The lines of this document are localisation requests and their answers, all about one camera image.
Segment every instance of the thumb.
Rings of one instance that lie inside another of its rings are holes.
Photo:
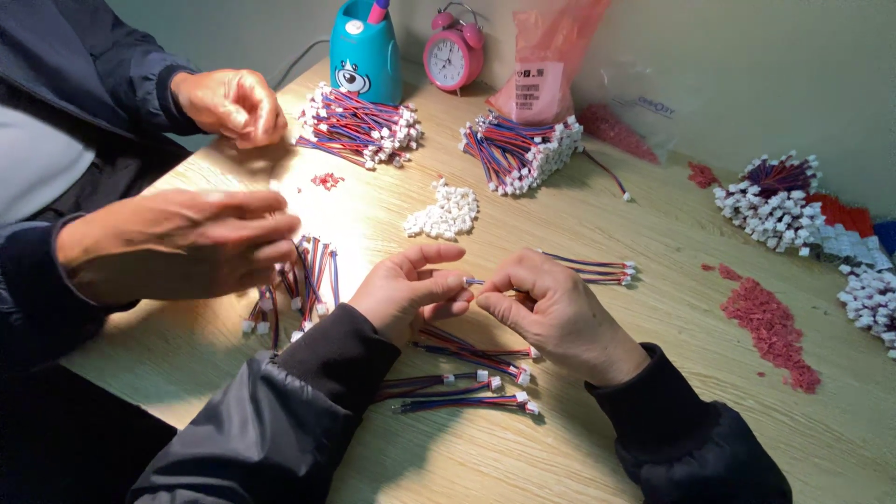
[[[519,301],[508,298],[502,292],[483,292],[476,298],[476,304],[498,322],[510,327],[516,334],[526,339],[526,334],[535,324],[536,317]]]
[[[447,277],[433,276],[410,284],[413,289],[413,303],[417,308],[453,299],[464,287],[463,276],[460,274]]]
[[[236,133],[243,133],[246,123],[249,122],[249,115],[246,111],[230,101],[222,100],[215,103],[215,113],[222,129],[227,128]]]

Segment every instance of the red plastic scrap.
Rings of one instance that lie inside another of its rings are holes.
[[[338,186],[340,182],[345,182],[345,178],[336,177],[332,173],[324,173],[323,175],[317,175],[311,179],[312,184],[323,187],[328,191]]]
[[[799,344],[803,331],[794,326],[790,308],[773,292],[764,289],[755,279],[747,277],[731,292],[731,296],[720,308],[726,317],[736,320],[750,332],[753,346],[760,357],[776,368],[790,371],[790,376],[785,376],[782,380],[785,385],[806,394],[815,393],[822,380],[818,377],[818,372],[803,360],[803,347]]]
[[[731,266],[723,265],[721,263],[719,263],[719,276],[732,282],[740,282],[741,280],[744,280],[744,277],[731,269]]]
[[[691,169],[691,174],[687,176],[687,179],[694,182],[700,189],[705,189],[713,184],[719,184],[721,186],[722,183],[716,178],[716,174],[712,172],[712,168],[705,164],[688,161],[687,167]]]
[[[592,103],[582,111],[578,120],[588,135],[628,152],[640,160],[659,164],[657,154],[648,147],[640,135],[622,122],[607,104]]]

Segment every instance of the wall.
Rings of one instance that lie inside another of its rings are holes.
[[[202,68],[273,74],[326,36],[340,2],[108,0],[127,21]],[[436,0],[394,0],[407,59],[418,60]],[[510,12],[537,0],[470,0],[489,34],[482,78],[513,69]],[[896,214],[896,3],[890,0],[616,0],[574,85],[577,102],[602,95],[600,66],[651,68],[664,100],[694,111],[676,149],[742,169],[790,149],[822,162],[823,187],[878,215]],[[326,53],[318,48],[300,73]]]

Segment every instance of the black jacket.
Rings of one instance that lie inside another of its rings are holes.
[[[166,148],[163,133],[201,133],[171,95],[184,71],[194,69],[103,0],[0,0],[0,103],[73,135]],[[58,229],[0,225],[0,375],[70,352],[116,311],[69,285],[56,262]]]
[[[636,378],[585,388],[613,422],[645,502],[777,504],[787,478],[740,414],[705,403],[655,344]],[[259,353],[152,461],[128,502],[324,502],[401,352],[340,305],[280,356]]]

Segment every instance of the person's right hand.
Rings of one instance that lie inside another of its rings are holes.
[[[528,294],[504,294],[514,288]],[[578,274],[530,248],[498,266],[476,304],[546,359],[598,387],[622,384],[650,362]]]
[[[300,220],[286,206],[271,191],[127,198],[65,225],[56,257],[99,305],[214,298],[270,282],[273,265],[296,256]]]

